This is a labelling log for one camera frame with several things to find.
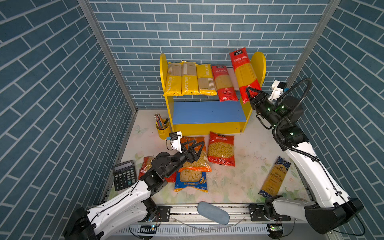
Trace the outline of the grey blue pouch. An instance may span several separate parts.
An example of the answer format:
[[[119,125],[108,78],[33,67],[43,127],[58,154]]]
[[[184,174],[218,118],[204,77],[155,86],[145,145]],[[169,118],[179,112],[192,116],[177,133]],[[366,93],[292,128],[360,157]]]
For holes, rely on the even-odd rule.
[[[207,202],[200,202],[197,211],[201,216],[220,225],[227,225],[230,221],[228,212]]]

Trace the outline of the red fusilli bag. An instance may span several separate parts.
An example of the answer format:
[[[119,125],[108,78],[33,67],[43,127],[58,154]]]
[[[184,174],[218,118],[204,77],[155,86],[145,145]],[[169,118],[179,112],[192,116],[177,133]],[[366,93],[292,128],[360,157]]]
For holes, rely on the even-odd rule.
[[[140,179],[151,167],[152,161],[155,157],[144,157],[142,167],[139,170],[138,179]],[[168,183],[175,183],[177,179],[177,173],[173,173],[169,178],[165,178]]]
[[[235,136],[210,132],[208,160],[211,163],[231,166],[235,164]]]

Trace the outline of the black calculator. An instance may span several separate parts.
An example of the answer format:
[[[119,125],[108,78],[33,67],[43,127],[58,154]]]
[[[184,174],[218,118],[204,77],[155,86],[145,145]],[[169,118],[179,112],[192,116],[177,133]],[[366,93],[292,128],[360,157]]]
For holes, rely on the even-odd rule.
[[[121,191],[133,186],[137,182],[134,161],[127,161],[113,166],[115,191]]]

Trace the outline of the yellow pencil cup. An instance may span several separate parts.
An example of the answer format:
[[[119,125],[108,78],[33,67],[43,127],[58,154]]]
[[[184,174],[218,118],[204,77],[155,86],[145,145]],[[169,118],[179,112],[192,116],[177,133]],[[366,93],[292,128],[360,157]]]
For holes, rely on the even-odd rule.
[[[170,136],[170,133],[172,132],[170,121],[169,121],[169,119],[163,120],[163,125],[164,125],[163,128],[161,128],[158,125],[158,123],[159,123],[159,121],[157,121],[157,123],[156,123],[158,135],[159,135],[160,139],[166,140]]]

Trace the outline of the coloured pencils bunch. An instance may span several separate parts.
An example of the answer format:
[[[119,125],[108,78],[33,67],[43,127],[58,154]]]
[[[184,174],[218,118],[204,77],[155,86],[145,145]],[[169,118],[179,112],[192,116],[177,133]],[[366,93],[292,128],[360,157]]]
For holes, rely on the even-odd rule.
[[[154,114],[154,118],[156,120],[156,126],[159,130],[165,130],[167,128],[167,124],[169,119],[163,119],[160,114]]]

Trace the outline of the dark blue spaghetti bag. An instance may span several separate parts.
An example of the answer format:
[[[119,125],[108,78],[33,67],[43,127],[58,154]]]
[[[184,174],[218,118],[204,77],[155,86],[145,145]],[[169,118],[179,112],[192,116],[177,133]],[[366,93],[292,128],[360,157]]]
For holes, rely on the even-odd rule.
[[[278,157],[261,187],[259,194],[266,199],[276,196],[291,165],[291,162],[282,157]]]

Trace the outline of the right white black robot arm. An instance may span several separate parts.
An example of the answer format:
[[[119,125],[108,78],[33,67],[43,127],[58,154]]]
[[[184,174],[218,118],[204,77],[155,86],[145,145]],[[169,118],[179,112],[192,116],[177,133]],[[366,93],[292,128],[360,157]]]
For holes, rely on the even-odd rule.
[[[246,87],[245,91],[257,119],[270,123],[268,130],[282,151],[293,160],[313,197],[312,201],[303,202],[262,191],[262,195],[267,197],[263,207],[264,217],[270,221],[278,221],[283,216],[302,220],[317,233],[326,234],[357,218],[364,205],[338,185],[316,155],[308,137],[296,124],[304,113],[302,102],[312,86],[310,78],[303,79],[283,92],[275,103],[264,91],[252,87]]]

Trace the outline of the orange macaroni bag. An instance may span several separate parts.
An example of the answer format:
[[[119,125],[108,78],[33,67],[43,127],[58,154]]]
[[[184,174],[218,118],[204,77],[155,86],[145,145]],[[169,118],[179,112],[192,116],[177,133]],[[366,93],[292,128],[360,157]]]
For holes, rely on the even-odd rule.
[[[193,144],[199,144],[202,142],[203,144],[198,145],[194,148],[196,153],[201,153],[200,158],[193,163],[185,162],[183,167],[179,170],[179,173],[184,170],[192,170],[198,172],[211,172],[212,169],[209,165],[207,150],[205,145],[205,137],[182,137],[181,144],[185,144],[185,147],[191,148]]]

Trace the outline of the aluminium rail base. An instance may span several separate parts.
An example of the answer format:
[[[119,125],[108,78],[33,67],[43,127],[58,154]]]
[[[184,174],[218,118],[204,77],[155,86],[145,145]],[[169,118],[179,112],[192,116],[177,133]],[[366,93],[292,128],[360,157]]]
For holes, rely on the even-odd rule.
[[[221,206],[200,202],[197,205],[197,213],[198,216],[226,226],[230,221],[231,209],[234,208],[235,205]],[[95,225],[95,232],[108,237],[113,232],[136,222],[152,221],[158,210],[159,207],[152,199],[138,203],[109,201],[88,210],[87,216],[90,223]],[[294,201],[281,196],[268,199],[264,204],[248,204],[241,207],[241,213],[249,216],[254,222],[276,221],[279,217],[289,216],[307,222],[319,234],[325,234],[333,229],[327,224],[330,220],[330,217],[325,215],[327,212],[327,208],[320,208],[314,202]]]

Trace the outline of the blue macaroni bag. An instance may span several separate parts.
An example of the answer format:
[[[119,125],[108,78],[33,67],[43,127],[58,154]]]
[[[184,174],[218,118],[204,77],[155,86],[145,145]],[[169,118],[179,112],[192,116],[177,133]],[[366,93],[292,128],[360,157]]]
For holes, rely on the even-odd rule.
[[[174,188],[175,192],[179,192],[188,187],[202,192],[208,192],[206,172],[183,170],[177,173]]]

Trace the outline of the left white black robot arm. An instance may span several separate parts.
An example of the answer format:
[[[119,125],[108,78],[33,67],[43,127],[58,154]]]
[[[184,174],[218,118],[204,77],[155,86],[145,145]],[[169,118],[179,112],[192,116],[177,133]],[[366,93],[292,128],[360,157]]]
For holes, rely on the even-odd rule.
[[[155,217],[157,205],[152,196],[167,185],[167,178],[176,173],[186,162],[199,160],[205,143],[190,141],[181,144],[173,156],[159,153],[152,160],[152,167],[130,188],[113,199],[85,210],[74,211],[63,231],[66,240],[105,240],[115,232],[143,220]]]

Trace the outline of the yellow spaghetti bag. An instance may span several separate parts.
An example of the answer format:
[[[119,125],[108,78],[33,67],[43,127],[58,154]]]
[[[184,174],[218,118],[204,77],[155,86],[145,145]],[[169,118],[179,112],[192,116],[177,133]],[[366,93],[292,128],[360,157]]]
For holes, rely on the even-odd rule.
[[[197,65],[199,94],[216,96],[217,90],[210,64]]]
[[[198,95],[199,85],[196,63],[182,62],[182,95]]]
[[[182,64],[169,63],[164,96],[182,95]]]

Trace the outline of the yellow pink blue shelf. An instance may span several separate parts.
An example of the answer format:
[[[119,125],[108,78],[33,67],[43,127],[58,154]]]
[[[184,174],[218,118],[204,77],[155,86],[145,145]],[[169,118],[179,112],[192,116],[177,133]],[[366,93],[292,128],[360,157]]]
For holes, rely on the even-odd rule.
[[[266,77],[267,63],[262,52],[251,58],[260,85]],[[165,54],[160,55],[160,76],[163,90],[166,89],[168,61]],[[251,118],[253,109],[250,103],[243,104],[240,96],[235,101],[175,102],[174,97],[165,96],[169,121],[173,132],[183,136],[209,135],[215,132],[223,135],[243,133]]]

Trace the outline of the red spaghetti bag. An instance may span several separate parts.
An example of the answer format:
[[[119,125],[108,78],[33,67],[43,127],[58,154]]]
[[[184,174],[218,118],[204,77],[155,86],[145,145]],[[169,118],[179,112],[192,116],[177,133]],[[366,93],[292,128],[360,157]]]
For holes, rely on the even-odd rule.
[[[243,104],[249,102],[246,87],[261,90],[257,75],[249,59],[246,48],[241,48],[230,53],[231,63],[238,81]]]
[[[235,101],[239,99],[232,84],[226,66],[212,66],[213,77],[220,102]]]

